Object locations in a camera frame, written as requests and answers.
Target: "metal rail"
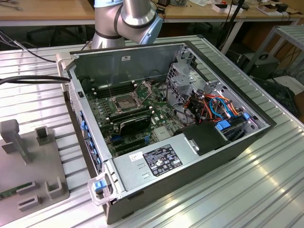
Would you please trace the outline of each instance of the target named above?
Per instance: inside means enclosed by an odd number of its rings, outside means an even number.
[[[208,41],[197,36],[160,38],[190,40],[276,122],[277,126],[235,160],[174,191],[111,226],[86,188],[89,174],[64,105],[59,85],[4,84],[0,121],[17,118],[20,131],[48,125],[55,130],[70,197],[16,220],[6,227],[303,227],[304,126],[239,70]],[[58,52],[82,46],[40,48],[55,59]],[[204,75],[212,74],[203,65]],[[18,74],[57,75],[56,65],[21,50],[0,53],[1,77]],[[9,110],[10,116],[4,113]]]

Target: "gray 3d printed holder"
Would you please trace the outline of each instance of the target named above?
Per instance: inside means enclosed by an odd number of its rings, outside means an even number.
[[[69,196],[52,129],[19,135],[17,120],[8,120],[0,135],[0,226]]]

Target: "wooden desk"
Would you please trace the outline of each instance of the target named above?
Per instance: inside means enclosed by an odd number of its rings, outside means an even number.
[[[0,26],[88,25],[95,23],[94,10],[87,0],[18,0],[23,11],[0,6]],[[296,25],[303,17],[267,16],[249,5],[250,9],[237,16],[235,26],[222,52],[226,53],[246,21],[292,21]],[[167,6],[165,22],[223,22],[226,13],[217,13],[211,5],[201,7],[188,1],[185,7]]]
[[[94,10],[87,0],[18,1],[18,6],[22,7],[23,11],[0,6],[0,26],[84,25],[95,23]]]
[[[298,20],[304,17],[300,14],[288,16],[268,16],[256,7],[257,5],[249,4],[250,9],[243,11],[236,17],[235,21],[285,21]],[[167,6],[166,7],[166,22],[216,22],[226,20],[226,13],[217,13],[212,9],[211,5],[201,7],[193,2],[188,1],[185,7]]]

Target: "sticker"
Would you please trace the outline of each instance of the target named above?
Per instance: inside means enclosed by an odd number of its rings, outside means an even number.
[[[123,56],[122,61],[129,61],[131,59],[131,56]]]
[[[143,158],[143,152],[139,151],[137,153],[129,155],[129,158],[132,162],[137,161],[138,159]]]
[[[145,153],[143,158],[156,177],[182,165],[181,160],[170,144]]]

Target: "blue cable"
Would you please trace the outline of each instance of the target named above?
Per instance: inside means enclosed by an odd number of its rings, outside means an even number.
[[[219,97],[216,97],[216,99],[218,99],[221,103],[223,103],[223,105],[224,105],[224,107],[226,108],[226,110],[227,110],[227,112],[229,113],[229,115],[230,116],[235,116],[232,112],[231,112],[231,110],[227,107],[227,105],[226,105],[226,103],[225,103],[225,101],[223,100],[223,99],[221,99],[221,98],[219,98]]]
[[[209,107],[210,107],[210,110],[211,110],[211,112],[214,114],[214,115],[217,115],[217,116],[219,116],[221,119],[223,119],[223,117],[220,115],[220,114],[217,114],[214,110],[213,110],[213,107],[212,107],[212,100],[213,100],[214,98],[212,98],[211,100],[210,100],[210,102],[209,102]]]
[[[235,116],[235,115],[230,111],[230,109],[228,109],[228,107],[227,107],[225,101],[224,101],[223,99],[219,98],[219,97],[214,97],[214,98],[212,98],[212,99],[210,100],[210,102],[209,102],[209,106],[210,106],[211,112],[212,112],[214,115],[219,116],[219,117],[223,120],[223,117],[222,117],[220,114],[217,114],[217,113],[213,110],[213,107],[212,107],[212,100],[213,100],[213,99],[219,100],[219,101],[224,105],[225,109],[227,110],[227,112],[229,113],[230,116],[233,116],[233,117]]]

